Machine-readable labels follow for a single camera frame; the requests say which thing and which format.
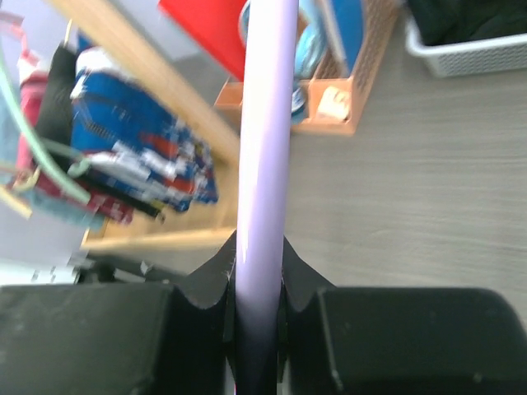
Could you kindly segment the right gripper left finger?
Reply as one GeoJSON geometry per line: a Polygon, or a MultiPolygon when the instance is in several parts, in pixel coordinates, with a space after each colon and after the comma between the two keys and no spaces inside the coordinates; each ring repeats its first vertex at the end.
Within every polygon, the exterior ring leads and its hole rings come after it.
{"type": "Polygon", "coordinates": [[[187,276],[4,286],[4,394],[221,394],[236,238],[187,276]]]}

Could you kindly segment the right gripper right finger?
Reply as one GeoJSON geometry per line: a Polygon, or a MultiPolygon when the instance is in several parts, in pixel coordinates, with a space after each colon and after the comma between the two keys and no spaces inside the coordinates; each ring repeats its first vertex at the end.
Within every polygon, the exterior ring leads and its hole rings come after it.
{"type": "Polygon", "coordinates": [[[526,331],[474,287],[335,286],[283,246],[293,394],[523,394],[526,331]]]}

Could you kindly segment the lilac plastic hanger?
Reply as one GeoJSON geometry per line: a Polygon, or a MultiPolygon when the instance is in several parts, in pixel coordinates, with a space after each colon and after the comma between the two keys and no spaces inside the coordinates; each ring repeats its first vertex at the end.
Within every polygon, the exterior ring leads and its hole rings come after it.
{"type": "Polygon", "coordinates": [[[236,232],[236,391],[277,391],[298,3],[253,1],[245,57],[236,232]]]}

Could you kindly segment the black trousers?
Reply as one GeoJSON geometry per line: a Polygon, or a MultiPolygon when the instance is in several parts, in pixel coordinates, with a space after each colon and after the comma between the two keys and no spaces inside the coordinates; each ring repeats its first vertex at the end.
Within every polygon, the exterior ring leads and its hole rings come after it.
{"type": "Polygon", "coordinates": [[[521,0],[421,0],[407,4],[427,46],[526,32],[526,2],[521,0]]]}

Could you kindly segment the mint green hanger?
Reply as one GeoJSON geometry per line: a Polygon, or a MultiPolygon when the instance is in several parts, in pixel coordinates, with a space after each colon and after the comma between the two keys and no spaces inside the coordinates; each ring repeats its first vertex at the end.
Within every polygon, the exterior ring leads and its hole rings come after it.
{"type": "Polygon", "coordinates": [[[1,54],[1,93],[7,102],[9,113],[18,131],[26,139],[41,171],[47,174],[66,196],[86,205],[90,201],[91,195],[72,179],[86,173],[90,168],[90,161],[80,151],[73,150],[70,146],[41,137],[30,126],[18,106],[15,92],[5,70],[3,54],[1,54]],[[73,160],[68,171],[63,171],[58,166],[52,158],[52,154],[73,160]]]}

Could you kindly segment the blue patterned garment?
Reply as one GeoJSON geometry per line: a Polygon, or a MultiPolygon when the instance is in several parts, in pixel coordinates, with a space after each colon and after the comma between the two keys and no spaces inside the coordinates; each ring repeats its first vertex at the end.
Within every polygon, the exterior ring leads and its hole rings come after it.
{"type": "Polygon", "coordinates": [[[97,181],[176,211],[217,203],[208,144],[100,46],[78,55],[71,99],[71,144],[89,159],[97,181]]]}

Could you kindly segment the orange file organizer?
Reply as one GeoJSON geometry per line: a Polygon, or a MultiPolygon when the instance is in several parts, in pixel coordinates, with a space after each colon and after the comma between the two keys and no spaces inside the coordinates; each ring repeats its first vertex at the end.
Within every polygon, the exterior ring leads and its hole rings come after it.
{"type": "Polygon", "coordinates": [[[363,36],[352,70],[344,70],[332,49],[325,51],[314,76],[300,81],[305,94],[305,118],[294,124],[292,131],[342,135],[356,131],[398,13],[395,1],[362,3],[363,36]]]}

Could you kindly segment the light blue garment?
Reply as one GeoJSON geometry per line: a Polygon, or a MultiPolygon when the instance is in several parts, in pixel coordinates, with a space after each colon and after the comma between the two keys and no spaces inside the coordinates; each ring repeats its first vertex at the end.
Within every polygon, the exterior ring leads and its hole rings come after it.
{"type": "Polygon", "coordinates": [[[0,156],[1,161],[15,164],[18,150],[19,132],[12,119],[7,102],[1,96],[0,106],[0,156]]]}

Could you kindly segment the wooden clothes rack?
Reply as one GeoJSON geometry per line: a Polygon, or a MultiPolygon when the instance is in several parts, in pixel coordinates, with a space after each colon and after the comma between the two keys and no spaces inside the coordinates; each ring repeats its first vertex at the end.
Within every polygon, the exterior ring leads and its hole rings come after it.
{"type": "Polygon", "coordinates": [[[240,139],[147,37],[147,32],[112,1],[54,1],[62,14],[122,63],[140,87],[192,131],[216,155],[220,201],[192,206],[183,214],[169,212],[163,222],[144,214],[130,225],[107,222],[84,234],[82,249],[201,249],[223,244],[234,232],[237,216],[237,166],[240,139]]]}

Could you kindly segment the light blue headphones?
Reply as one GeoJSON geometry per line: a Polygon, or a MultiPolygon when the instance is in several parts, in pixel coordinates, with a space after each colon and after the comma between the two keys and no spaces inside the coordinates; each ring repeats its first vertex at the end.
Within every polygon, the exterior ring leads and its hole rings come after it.
{"type": "Polygon", "coordinates": [[[299,1],[294,82],[291,98],[291,123],[298,124],[308,115],[307,94],[300,80],[311,79],[327,48],[324,25],[314,1],[299,1]]]}

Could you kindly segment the red folder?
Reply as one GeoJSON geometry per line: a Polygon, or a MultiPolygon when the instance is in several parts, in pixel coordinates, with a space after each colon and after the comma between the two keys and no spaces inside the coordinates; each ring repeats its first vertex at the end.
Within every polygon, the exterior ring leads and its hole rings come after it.
{"type": "Polygon", "coordinates": [[[160,9],[218,61],[244,79],[245,47],[239,33],[242,0],[160,0],[160,9]]]}

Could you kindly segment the blue folder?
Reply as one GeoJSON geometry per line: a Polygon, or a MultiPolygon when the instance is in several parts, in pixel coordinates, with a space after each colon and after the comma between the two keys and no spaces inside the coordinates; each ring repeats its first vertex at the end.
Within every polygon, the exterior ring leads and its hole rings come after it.
{"type": "Polygon", "coordinates": [[[343,50],[343,66],[352,74],[364,36],[364,12],[361,0],[329,1],[339,34],[338,48],[343,50]]]}

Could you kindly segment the white plastic basket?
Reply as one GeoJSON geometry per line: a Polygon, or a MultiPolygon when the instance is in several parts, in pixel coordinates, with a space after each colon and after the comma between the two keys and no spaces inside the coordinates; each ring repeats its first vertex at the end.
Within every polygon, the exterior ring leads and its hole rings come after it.
{"type": "Polygon", "coordinates": [[[426,46],[411,16],[405,26],[405,48],[421,59],[434,77],[461,77],[526,68],[526,35],[426,46]]]}

